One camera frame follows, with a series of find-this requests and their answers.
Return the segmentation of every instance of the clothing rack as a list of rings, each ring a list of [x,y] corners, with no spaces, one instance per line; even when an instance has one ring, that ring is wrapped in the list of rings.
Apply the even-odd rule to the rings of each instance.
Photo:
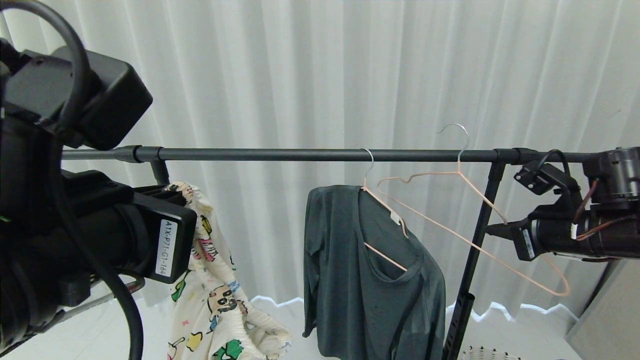
[[[451,162],[458,160],[460,150],[371,150],[376,162]],[[539,160],[545,152],[531,149],[493,149],[465,150],[460,154],[460,161],[471,163],[491,163],[484,196],[495,201],[498,187],[504,175],[506,165],[523,165]],[[570,163],[581,163],[591,154],[566,152]],[[165,161],[371,161],[371,155],[363,149],[167,149],[133,145],[119,147],[109,151],[66,150],[64,160],[119,160],[129,163],[149,162],[158,184],[169,183],[169,171]],[[558,155],[553,154],[548,161],[559,162]],[[489,224],[491,207],[483,202],[476,222],[476,230],[472,242],[482,246]],[[467,256],[467,264],[458,290],[456,305],[447,333],[442,360],[456,360],[467,324],[475,301],[471,294],[471,282],[476,271],[480,252],[471,247]]]

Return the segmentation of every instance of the white curtain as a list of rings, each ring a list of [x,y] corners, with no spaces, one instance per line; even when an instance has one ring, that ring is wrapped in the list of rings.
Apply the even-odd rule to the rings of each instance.
[[[87,1],[46,3],[85,46],[128,61],[154,103],[122,145],[164,147],[459,149],[530,147],[596,152],[638,145],[640,2],[629,1]],[[62,41],[48,24],[11,10],[0,33],[18,49],[50,53]],[[360,184],[369,164],[169,162],[174,180],[203,189],[250,295],[302,295],[307,193]],[[377,163],[386,176],[454,164]],[[154,183],[148,165],[67,161],[113,179]],[[488,164],[463,170],[483,188]],[[572,167],[582,186],[582,169]],[[497,205],[519,220],[554,196],[537,197],[508,167]],[[421,178],[389,191],[471,238],[481,201],[462,181]],[[453,303],[468,246],[411,213],[400,214],[442,268]],[[492,223],[499,219],[492,217]],[[562,290],[543,261],[517,260],[487,237],[490,252]],[[481,256],[476,311],[492,301],[582,311],[603,265],[555,259],[572,287],[559,299]]]

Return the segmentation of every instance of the white basket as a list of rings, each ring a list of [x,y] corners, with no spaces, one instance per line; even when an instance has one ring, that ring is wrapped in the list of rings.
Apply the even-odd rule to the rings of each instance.
[[[510,355],[504,351],[486,347],[469,347],[462,352],[460,360],[525,360],[519,356]]]

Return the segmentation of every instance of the metal hook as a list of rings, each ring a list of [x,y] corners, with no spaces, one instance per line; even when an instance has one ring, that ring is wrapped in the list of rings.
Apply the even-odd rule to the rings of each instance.
[[[369,172],[371,171],[371,169],[373,169],[373,165],[376,163],[376,160],[373,158],[373,154],[371,154],[371,150],[365,149],[363,147],[361,147],[361,149],[368,152],[369,156],[371,157],[371,166],[369,167],[367,172],[364,174],[364,185],[367,186],[367,176],[369,176]]]
[[[469,133],[467,132],[467,129],[464,126],[458,124],[457,122],[454,122],[452,124],[445,125],[445,127],[443,127],[442,130],[438,131],[438,134],[442,134],[442,132],[445,131],[451,125],[455,125],[455,126],[460,127],[460,129],[464,130],[465,135],[467,136],[467,143],[465,144],[465,147],[458,153],[458,163],[459,163],[460,162],[460,155],[462,155],[463,151],[465,151],[465,150],[467,150],[469,148],[469,142],[470,142]]]

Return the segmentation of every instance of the empty hanger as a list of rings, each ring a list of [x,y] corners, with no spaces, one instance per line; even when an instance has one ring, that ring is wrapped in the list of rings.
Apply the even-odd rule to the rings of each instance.
[[[369,155],[371,156],[371,167],[369,167],[369,169],[367,170],[367,172],[364,175],[364,183],[361,187],[361,189],[367,193],[369,193],[369,195],[371,195],[374,199],[376,199],[380,204],[382,204],[382,206],[384,206],[387,210],[389,210],[391,212],[391,219],[393,219],[394,217],[396,219],[399,219],[399,223],[402,226],[402,232],[403,234],[406,236],[406,238],[409,238],[409,236],[406,234],[406,227],[404,226],[404,220],[398,216],[396,214],[396,212],[389,206],[387,205],[384,201],[380,200],[380,198],[378,198],[372,191],[370,191],[367,188],[367,176],[369,175],[369,172],[371,171],[371,169],[373,168],[373,165],[375,163],[375,160],[373,158],[373,154],[371,154],[371,151],[369,149],[362,149],[366,152],[369,153]],[[378,251],[376,248],[374,248],[373,246],[369,245],[366,241],[364,242],[364,245],[366,247],[368,247],[369,249],[371,249],[371,251],[375,252],[376,254],[380,255],[383,259],[387,260],[388,262],[392,263],[393,265],[395,265],[396,267],[398,267],[400,270],[406,272],[406,268],[402,265],[400,265],[399,263],[396,263],[395,261],[393,261],[392,259],[390,259],[388,256],[384,255],[382,252]]]
[[[474,192],[476,194],[478,194],[482,200],[487,203],[487,205],[489,205],[493,210],[495,210],[495,212],[500,215],[500,217],[502,218],[502,221],[506,224],[508,223],[507,218],[495,207],[495,205],[493,205],[493,203],[491,201],[489,201],[481,192],[480,190],[478,190],[472,183],[471,181],[469,181],[467,179],[467,177],[462,174],[461,171],[461,162],[460,162],[460,155],[462,154],[462,152],[464,150],[467,150],[467,148],[469,147],[469,133],[467,132],[467,129],[465,129],[464,126],[460,125],[460,124],[449,124],[446,125],[445,127],[442,128],[442,130],[440,130],[438,132],[438,134],[442,133],[445,129],[447,129],[447,127],[451,126],[451,125],[455,125],[455,126],[459,126],[462,130],[464,130],[465,134],[467,135],[467,143],[465,144],[465,147],[458,153],[458,170],[457,171],[450,171],[450,172],[423,172],[423,173],[419,173],[419,174],[414,174],[411,175],[409,177],[409,179],[404,180],[402,177],[399,176],[394,176],[394,177],[387,177],[384,178],[382,180],[380,180],[378,182],[378,191],[380,191],[380,193],[382,193],[384,196],[388,197],[389,199],[397,202],[398,204],[404,206],[405,208],[411,210],[412,212],[414,212],[417,215],[420,215],[421,217],[425,218],[426,220],[429,220],[431,223],[441,227],[442,229],[445,229],[446,231],[449,231],[451,234],[459,237],[460,239],[464,240],[465,242],[467,242],[469,245],[473,246],[474,248],[476,248],[478,251],[482,252],[483,254],[487,255],[489,258],[492,258],[493,260],[497,261],[499,264],[501,264],[502,266],[505,266],[506,268],[510,269],[511,271],[513,271],[514,273],[518,274],[519,276],[523,277],[525,280],[531,282],[532,284],[536,285],[537,287],[553,294],[553,295],[557,295],[557,296],[567,296],[569,295],[569,293],[571,292],[571,289],[569,287],[569,282],[566,280],[566,278],[564,277],[564,274],[562,274],[562,272],[560,271],[560,269],[558,269],[558,267],[553,264],[553,262],[551,262],[551,260],[549,260],[548,257],[546,257],[544,254],[541,255],[541,257],[554,269],[554,271],[560,275],[562,282],[564,284],[564,288],[565,291],[562,293],[558,293],[556,291],[553,291],[551,289],[549,289],[548,287],[540,284],[539,282],[535,281],[534,279],[531,279],[530,277],[526,276],[525,274],[523,274],[522,272],[519,272],[518,270],[514,269],[513,267],[509,266],[508,264],[506,264],[505,262],[503,262],[502,260],[496,258],[493,254],[490,254],[489,252],[487,252],[486,250],[484,250],[483,248],[481,248],[480,246],[474,244],[473,242],[469,241],[468,239],[466,239],[464,236],[458,234],[457,232],[453,231],[452,229],[449,229],[448,227],[440,224],[439,222],[433,220],[432,218],[427,217],[426,215],[420,213],[419,211],[417,211],[416,209],[411,208],[409,205],[406,205],[405,203],[401,202],[400,200],[397,200],[395,198],[393,198],[391,195],[385,193],[384,191],[380,190],[380,184],[385,182],[385,181],[389,181],[389,180],[394,180],[394,179],[398,179],[400,181],[402,181],[405,184],[408,184],[409,182],[411,182],[411,180],[415,177],[419,177],[419,176],[424,176],[424,175],[457,175],[462,177],[462,179],[464,179],[464,181],[471,187],[471,189],[474,190]]]

